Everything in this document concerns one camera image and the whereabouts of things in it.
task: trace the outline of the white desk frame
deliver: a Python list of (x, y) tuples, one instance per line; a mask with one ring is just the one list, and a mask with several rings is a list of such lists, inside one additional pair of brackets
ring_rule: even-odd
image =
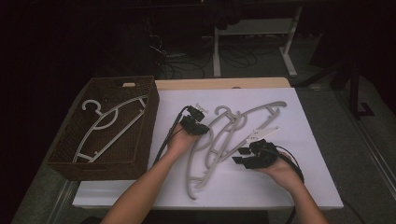
[(215, 27), (215, 49), (213, 53), (214, 77), (221, 77), (219, 60), (219, 36), (220, 35), (263, 35), (263, 34), (287, 34), (287, 41), (280, 47), (280, 53), (291, 77), (296, 77), (297, 72), (289, 56), (291, 41), (297, 28), (303, 8), (297, 7), (293, 18), (266, 19), (266, 20), (241, 20), (236, 25), (229, 25), (227, 30), (219, 30)]

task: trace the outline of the brown woven basket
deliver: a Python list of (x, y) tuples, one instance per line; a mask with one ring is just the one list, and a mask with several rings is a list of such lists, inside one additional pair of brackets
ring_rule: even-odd
[[(82, 104), (87, 100), (97, 101), (105, 114), (115, 106), (135, 97), (147, 95), (119, 108), (118, 118), (103, 130), (93, 130), (81, 147), (80, 153), (93, 157), (104, 148), (125, 126), (144, 109), (144, 114), (121, 135), (96, 161), (78, 157), (73, 162), (78, 146), (92, 125), (99, 120), (95, 104)], [(70, 120), (67, 121), (47, 165), (69, 180), (120, 180), (137, 179), (147, 171), (149, 151), (160, 97), (154, 77), (105, 77), (93, 78), (82, 93), (81, 100)], [(96, 126), (106, 126), (115, 117), (109, 113)]]

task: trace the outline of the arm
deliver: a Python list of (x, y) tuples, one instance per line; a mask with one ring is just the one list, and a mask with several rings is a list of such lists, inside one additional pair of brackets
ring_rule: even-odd
[(163, 157), (122, 193), (102, 223), (141, 223), (145, 219), (173, 164), (197, 139), (180, 130), (178, 124)]
[(290, 193), (301, 223), (329, 223), (319, 210), (300, 177), (285, 161), (278, 158), (270, 167), (257, 169), (257, 171), (268, 174), (278, 185)]

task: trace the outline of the hand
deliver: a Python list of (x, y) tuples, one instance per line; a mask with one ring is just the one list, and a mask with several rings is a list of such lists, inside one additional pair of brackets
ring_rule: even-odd
[(180, 124), (176, 126), (171, 136), (166, 154), (174, 155), (177, 158), (184, 154), (200, 137), (199, 135), (188, 134)]
[[(288, 154), (284, 152), (281, 153), (290, 159)], [(297, 185), (303, 184), (300, 177), (295, 173), (291, 166), (280, 158), (277, 158), (271, 166), (255, 169), (255, 171), (268, 174), (279, 186), (283, 187), (287, 191), (291, 191), (293, 188), (297, 187)]]

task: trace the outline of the forearm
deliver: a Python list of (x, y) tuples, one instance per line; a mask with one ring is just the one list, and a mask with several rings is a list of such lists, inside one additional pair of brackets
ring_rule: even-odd
[(329, 223), (318, 209), (317, 204), (303, 183), (297, 184), (290, 190), (294, 200), (297, 217), (303, 224), (322, 224)]
[(102, 223), (141, 223), (177, 157), (165, 154), (119, 197)]

